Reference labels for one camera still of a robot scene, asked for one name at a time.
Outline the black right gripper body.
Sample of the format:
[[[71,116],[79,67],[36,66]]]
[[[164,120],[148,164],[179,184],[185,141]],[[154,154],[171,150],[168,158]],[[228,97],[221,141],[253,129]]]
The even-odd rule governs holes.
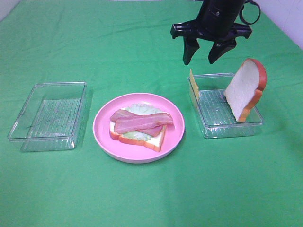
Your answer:
[[[198,20],[173,24],[170,30],[173,39],[183,37],[185,42],[189,43],[195,43],[198,39],[220,43],[239,36],[248,39],[251,33],[252,30],[248,25],[233,23],[230,27],[222,28],[212,27],[210,24],[210,27],[207,27]]]

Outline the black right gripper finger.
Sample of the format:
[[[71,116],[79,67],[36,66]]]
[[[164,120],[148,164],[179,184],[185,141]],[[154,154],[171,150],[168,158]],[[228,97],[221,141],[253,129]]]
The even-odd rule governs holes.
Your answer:
[[[236,45],[237,43],[235,39],[231,39],[223,42],[215,42],[208,54],[209,63],[210,64],[215,63],[222,55],[234,49]]]
[[[195,52],[200,48],[197,39],[184,37],[184,51],[183,51],[183,63],[188,65],[195,54]]]

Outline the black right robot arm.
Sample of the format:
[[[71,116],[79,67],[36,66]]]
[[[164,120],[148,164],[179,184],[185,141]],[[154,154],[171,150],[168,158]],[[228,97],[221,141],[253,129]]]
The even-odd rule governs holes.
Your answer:
[[[172,38],[183,37],[183,63],[188,65],[199,49],[198,39],[214,43],[208,54],[208,60],[213,64],[236,47],[237,37],[249,38],[250,26],[235,22],[243,5],[243,0],[204,0],[196,19],[173,24]]]

